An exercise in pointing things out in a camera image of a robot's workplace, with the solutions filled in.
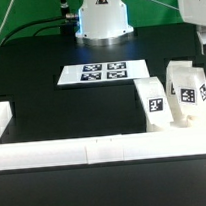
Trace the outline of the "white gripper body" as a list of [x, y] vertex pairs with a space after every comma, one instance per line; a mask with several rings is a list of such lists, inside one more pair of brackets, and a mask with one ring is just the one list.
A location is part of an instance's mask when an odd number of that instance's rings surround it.
[[183, 21], [206, 27], [206, 0], [178, 0]]

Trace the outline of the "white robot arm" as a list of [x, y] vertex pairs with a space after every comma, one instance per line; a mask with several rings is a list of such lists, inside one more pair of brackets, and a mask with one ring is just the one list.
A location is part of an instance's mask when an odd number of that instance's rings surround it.
[[[201, 53], [206, 55], [206, 0], [177, 0], [186, 23], [196, 25]], [[78, 13], [80, 44], [107, 46], [119, 44], [134, 35], [128, 24], [127, 6], [122, 0], [83, 0]]]

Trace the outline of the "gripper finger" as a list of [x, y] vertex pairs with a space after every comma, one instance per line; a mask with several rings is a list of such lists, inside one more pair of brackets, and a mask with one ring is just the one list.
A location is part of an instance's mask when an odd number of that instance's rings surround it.
[[197, 31], [199, 42], [201, 43], [201, 53], [206, 55], [206, 29], [201, 28]]

